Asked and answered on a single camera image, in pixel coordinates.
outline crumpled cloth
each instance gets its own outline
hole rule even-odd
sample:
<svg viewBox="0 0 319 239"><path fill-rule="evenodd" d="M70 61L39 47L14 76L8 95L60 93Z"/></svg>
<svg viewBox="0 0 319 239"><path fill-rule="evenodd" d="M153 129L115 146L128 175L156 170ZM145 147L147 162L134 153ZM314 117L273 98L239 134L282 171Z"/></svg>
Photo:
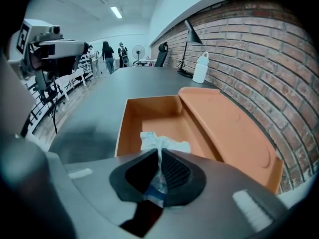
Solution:
<svg viewBox="0 0 319 239"><path fill-rule="evenodd" d="M166 136L157 137L154 132L141 132L142 140L141 150L157 149L159 155L158 170L152 179L148 189L144 193L144 200L150 200L159 207L164 207L165 196L167 194L167 184L164 174L161 170L161 150L163 148L178 150L186 153L190 153L189 143L186 141L177 142Z"/></svg>

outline ceiling light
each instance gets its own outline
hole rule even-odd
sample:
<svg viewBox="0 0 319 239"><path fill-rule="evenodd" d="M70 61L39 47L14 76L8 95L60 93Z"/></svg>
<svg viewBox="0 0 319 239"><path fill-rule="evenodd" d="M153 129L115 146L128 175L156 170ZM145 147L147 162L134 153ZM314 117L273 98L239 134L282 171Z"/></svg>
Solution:
<svg viewBox="0 0 319 239"><path fill-rule="evenodd" d="M117 18L122 18L122 15L120 14L116 6L111 7L111 10L114 12Z"/></svg>

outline open storage box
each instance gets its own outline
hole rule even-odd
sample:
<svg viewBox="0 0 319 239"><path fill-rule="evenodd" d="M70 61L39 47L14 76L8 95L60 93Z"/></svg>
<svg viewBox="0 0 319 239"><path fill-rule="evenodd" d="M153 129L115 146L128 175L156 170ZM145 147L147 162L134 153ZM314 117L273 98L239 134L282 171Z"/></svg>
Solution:
<svg viewBox="0 0 319 239"><path fill-rule="evenodd" d="M142 131L187 141L192 154L230 164L278 191L283 162L260 128L219 90L182 88L175 96L128 99L115 155L139 152Z"/></svg>

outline chair headrest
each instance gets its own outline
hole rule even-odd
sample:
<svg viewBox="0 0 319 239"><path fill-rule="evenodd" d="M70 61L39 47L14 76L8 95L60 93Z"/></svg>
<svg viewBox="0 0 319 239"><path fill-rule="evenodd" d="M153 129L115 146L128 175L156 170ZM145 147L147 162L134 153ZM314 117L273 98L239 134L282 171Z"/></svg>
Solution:
<svg viewBox="0 0 319 239"><path fill-rule="evenodd" d="M162 43L162 44L159 46L159 51L160 51L160 52L164 52L164 51L167 51L167 50L168 50L167 42Z"/></svg>

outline black chair backrest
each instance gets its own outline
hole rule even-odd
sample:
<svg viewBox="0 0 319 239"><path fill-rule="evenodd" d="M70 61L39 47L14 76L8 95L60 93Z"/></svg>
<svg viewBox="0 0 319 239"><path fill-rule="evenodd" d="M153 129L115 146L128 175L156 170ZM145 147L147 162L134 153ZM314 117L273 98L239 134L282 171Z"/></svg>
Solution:
<svg viewBox="0 0 319 239"><path fill-rule="evenodd" d="M155 67L163 67L167 53L168 53L168 45L167 45L167 42L165 42L159 46L159 55L154 65Z"/></svg>

